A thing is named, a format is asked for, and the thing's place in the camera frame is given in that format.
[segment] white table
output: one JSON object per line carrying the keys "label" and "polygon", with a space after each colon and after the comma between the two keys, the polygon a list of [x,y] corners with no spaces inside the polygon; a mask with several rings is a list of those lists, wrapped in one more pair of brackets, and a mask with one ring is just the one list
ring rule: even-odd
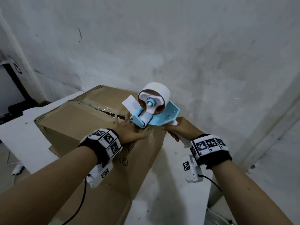
{"label": "white table", "polygon": [[[34,119],[83,91],[69,95],[47,106],[33,109],[25,115],[0,125],[0,139],[33,174],[58,159],[49,151],[50,142],[43,136]],[[182,143],[169,134],[152,168],[147,174],[125,224],[203,224],[211,183],[187,183],[181,159],[188,154]],[[202,168],[212,178],[212,171]]]}

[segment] cardboard box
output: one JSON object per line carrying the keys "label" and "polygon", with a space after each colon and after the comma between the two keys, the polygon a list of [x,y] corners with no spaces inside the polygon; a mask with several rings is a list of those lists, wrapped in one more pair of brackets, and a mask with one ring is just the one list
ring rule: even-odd
{"label": "cardboard box", "polygon": [[[128,112],[122,102],[137,93],[107,86],[97,86],[56,109],[35,119],[35,123],[52,144],[51,151],[63,156],[75,149],[80,140],[100,128],[113,128],[113,116],[123,118]],[[72,224],[122,224],[129,212],[144,178],[151,168],[165,132],[159,127],[141,129],[146,139],[124,145],[114,158],[113,170],[92,189],[87,186],[84,204]],[[83,186],[58,213],[64,221],[71,217],[80,204]]]}

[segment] hand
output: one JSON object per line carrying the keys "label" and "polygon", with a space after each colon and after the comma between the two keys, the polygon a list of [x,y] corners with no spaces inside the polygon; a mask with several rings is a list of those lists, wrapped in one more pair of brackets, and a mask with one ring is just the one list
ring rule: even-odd
{"label": "hand", "polygon": [[146,138],[146,135],[137,132],[138,128],[136,125],[129,120],[130,113],[127,113],[125,120],[119,122],[117,115],[114,117],[114,123],[116,127],[114,131],[116,131],[119,135],[119,141],[121,144],[130,143],[136,140]]}
{"label": "hand", "polygon": [[192,123],[186,120],[184,117],[177,117],[176,121],[178,125],[163,125],[162,130],[167,131],[178,142],[179,138],[173,132],[178,133],[188,140],[194,140],[201,134],[204,134],[201,130],[197,129]]}

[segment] left hand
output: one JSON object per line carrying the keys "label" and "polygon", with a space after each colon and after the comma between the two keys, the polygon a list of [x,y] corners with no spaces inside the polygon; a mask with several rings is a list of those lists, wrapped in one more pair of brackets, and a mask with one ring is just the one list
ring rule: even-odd
{"label": "left hand", "polygon": [[119,135],[119,141],[121,144],[130,143],[136,140],[146,138],[146,135],[141,132],[137,132],[138,128],[136,125],[129,120],[130,113],[126,114],[125,120],[119,122],[117,115],[114,117],[114,123],[116,131]]}

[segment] forearm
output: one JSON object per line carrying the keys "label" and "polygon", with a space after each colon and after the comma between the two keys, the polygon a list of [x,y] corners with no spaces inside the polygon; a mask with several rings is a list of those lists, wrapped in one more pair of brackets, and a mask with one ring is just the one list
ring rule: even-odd
{"label": "forearm", "polygon": [[0,195],[0,224],[48,224],[97,164],[88,147],[78,147]]}
{"label": "forearm", "polygon": [[232,161],[213,166],[212,171],[238,224],[292,224],[268,195]]}

